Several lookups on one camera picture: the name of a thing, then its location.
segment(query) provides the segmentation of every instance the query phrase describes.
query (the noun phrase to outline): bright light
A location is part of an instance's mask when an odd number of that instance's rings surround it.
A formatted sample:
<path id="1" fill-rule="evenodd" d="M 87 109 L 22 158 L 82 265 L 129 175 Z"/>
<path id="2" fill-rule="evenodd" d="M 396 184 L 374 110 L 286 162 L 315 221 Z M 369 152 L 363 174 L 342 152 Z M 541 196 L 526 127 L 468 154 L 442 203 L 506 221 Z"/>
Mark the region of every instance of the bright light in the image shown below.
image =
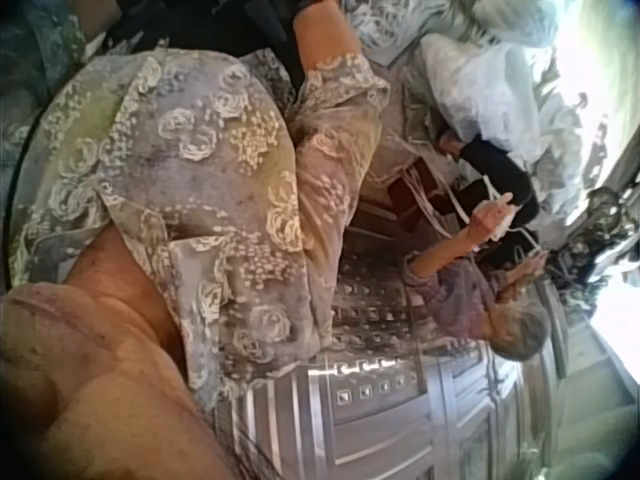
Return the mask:
<path id="1" fill-rule="evenodd" d="M 629 374 L 640 383 L 640 322 L 637 305 L 640 289 L 633 288 L 622 275 L 611 277 L 598 296 L 598 308 L 591 325 L 618 355 Z"/>
<path id="2" fill-rule="evenodd" d="M 573 212 L 571 212 L 569 214 L 569 216 L 567 218 L 565 218 L 564 220 L 564 224 L 565 226 L 569 226 L 571 224 L 573 224 L 573 222 L 575 222 L 580 215 L 582 215 L 584 213 L 584 211 L 587 209 L 587 207 L 589 206 L 589 200 L 582 200 L 578 206 L 573 210 Z"/>

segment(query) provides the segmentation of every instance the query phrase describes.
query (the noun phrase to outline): person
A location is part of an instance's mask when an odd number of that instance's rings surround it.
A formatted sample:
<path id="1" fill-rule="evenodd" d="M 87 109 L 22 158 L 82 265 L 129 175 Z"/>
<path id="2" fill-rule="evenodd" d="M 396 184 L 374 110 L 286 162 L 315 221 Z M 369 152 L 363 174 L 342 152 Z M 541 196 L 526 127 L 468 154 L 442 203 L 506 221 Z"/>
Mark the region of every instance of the person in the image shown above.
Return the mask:
<path id="1" fill-rule="evenodd" d="M 485 278 L 470 252 L 486 242 L 509 216 L 511 194 L 480 207 L 469 226 L 451 239 L 422 251 L 423 223 L 399 239 L 403 279 L 422 297 L 435 323 L 449 336 L 486 340 L 503 358 L 523 362 L 537 354 L 549 337 L 546 311 L 537 302 L 518 299 L 530 278 L 541 273 L 546 253 L 531 257 L 510 271 Z"/>
<path id="2" fill-rule="evenodd" d="M 298 5 L 295 104 L 269 52 L 159 49 L 93 60 L 35 131 L 0 391 L 54 477 L 232 478 L 217 400 L 330 345 L 389 89 L 335 1 Z"/>
<path id="3" fill-rule="evenodd" d="M 438 144 L 443 152 L 452 155 L 456 161 L 463 159 L 481 175 L 486 175 L 498 193 L 512 193 L 511 202 L 518 207 L 511 222 L 512 228 L 523 227 L 538 216 L 540 205 L 531 179 L 509 158 L 507 152 L 482 140 L 480 136 L 465 145 L 452 130 L 445 131 Z M 471 182 L 454 194 L 467 215 L 471 215 L 483 200 L 490 198 L 482 179 Z M 435 194 L 429 197 L 429 201 L 442 215 L 457 213 L 448 195 Z"/>

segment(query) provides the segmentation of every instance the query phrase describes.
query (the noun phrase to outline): bag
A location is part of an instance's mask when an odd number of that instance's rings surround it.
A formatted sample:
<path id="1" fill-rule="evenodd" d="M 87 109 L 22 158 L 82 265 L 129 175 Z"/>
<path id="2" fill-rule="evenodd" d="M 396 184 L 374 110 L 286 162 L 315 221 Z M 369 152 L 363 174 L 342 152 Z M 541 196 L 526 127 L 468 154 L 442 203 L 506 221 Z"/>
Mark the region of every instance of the bag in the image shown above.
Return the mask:
<path id="1" fill-rule="evenodd" d="M 567 0 L 478 0 L 476 21 L 503 42 L 528 47 L 553 44 Z"/>
<path id="2" fill-rule="evenodd" d="M 531 71 L 522 47 L 499 44 L 478 48 L 442 35 L 425 36 L 422 59 L 439 111 L 460 139 L 480 134 L 509 151 L 523 168 L 545 150 Z"/>

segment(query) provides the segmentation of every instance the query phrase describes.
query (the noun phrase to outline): floral lace dress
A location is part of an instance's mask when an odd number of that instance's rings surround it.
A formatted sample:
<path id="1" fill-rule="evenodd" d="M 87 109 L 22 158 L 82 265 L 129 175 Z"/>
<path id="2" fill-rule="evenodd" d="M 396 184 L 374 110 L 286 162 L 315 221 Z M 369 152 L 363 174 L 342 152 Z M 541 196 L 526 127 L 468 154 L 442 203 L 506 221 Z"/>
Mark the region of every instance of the floral lace dress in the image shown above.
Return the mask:
<path id="1" fill-rule="evenodd" d="M 25 159 L 14 285 L 63 281 L 112 221 L 164 296 L 210 412 L 331 343 L 342 235 L 387 95 L 359 55 L 308 72 L 295 104 L 270 51 L 94 60 Z"/>

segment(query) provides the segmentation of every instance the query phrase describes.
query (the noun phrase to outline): rope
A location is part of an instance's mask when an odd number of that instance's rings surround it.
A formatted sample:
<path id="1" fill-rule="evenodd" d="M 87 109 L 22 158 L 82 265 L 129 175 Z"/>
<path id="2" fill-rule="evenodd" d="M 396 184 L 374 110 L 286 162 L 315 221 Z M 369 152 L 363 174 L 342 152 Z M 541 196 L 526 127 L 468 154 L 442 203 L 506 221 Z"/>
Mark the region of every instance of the rope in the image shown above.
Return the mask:
<path id="1" fill-rule="evenodd" d="M 432 169 L 426 160 L 427 154 L 435 153 L 434 148 L 430 144 L 420 145 L 420 146 L 412 145 L 406 142 L 405 140 L 403 140 L 402 138 L 400 138 L 397 133 L 395 132 L 390 132 L 390 133 L 393 140 L 399 142 L 407 150 L 409 150 L 410 152 L 419 156 L 422 159 L 422 161 L 425 163 L 425 165 L 429 169 L 429 172 L 431 173 L 431 175 L 433 175 L 433 178 L 436 180 L 436 183 L 439 186 L 444 187 L 444 189 L 446 190 L 447 195 L 449 195 L 449 199 L 451 200 L 451 203 L 456 209 L 456 212 L 458 213 L 459 217 L 462 219 L 462 221 L 466 225 L 469 225 L 471 220 L 467 215 L 467 213 L 462 208 L 462 205 L 460 205 L 460 202 L 456 198 L 455 194 L 449 187 L 448 182 L 442 178 L 442 175 L 440 175 L 440 172 L 438 172 L 436 169 Z M 422 210 L 422 213 L 424 213 L 424 215 L 427 217 L 427 220 L 431 223 L 431 225 L 445 238 L 451 238 L 451 234 L 449 234 L 442 227 L 441 223 L 438 221 L 437 217 L 435 216 L 435 209 L 427 199 L 427 195 L 424 191 L 424 186 L 420 181 L 420 175 L 416 167 L 414 165 L 411 165 L 409 168 L 407 168 L 402 173 L 402 179 L 406 182 L 407 186 L 413 193 L 416 199 L 416 203 L 418 204 L 418 207 L 420 207 L 420 210 Z M 482 180 L 484 181 L 487 187 L 487 191 L 489 192 L 489 200 L 497 200 L 502 196 L 491 184 L 489 177 L 484 175 L 482 177 Z M 509 220 L 509 227 L 511 226 L 512 220 L 513 220 L 513 217 Z M 536 240 L 524 228 L 509 228 L 509 227 L 504 229 L 504 232 L 502 233 L 502 235 L 493 239 L 497 241 L 500 238 L 502 238 L 507 232 L 521 233 L 533 247 L 533 250 L 529 253 L 529 256 L 534 256 L 542 250 L 542 247 L 540 246 L 540 244 L 538 244 L 538 242 L 536 242 Z M 524 259 L 525 255 L 522 249 L 520 249 L 520 255 L 522 255 Z"/>

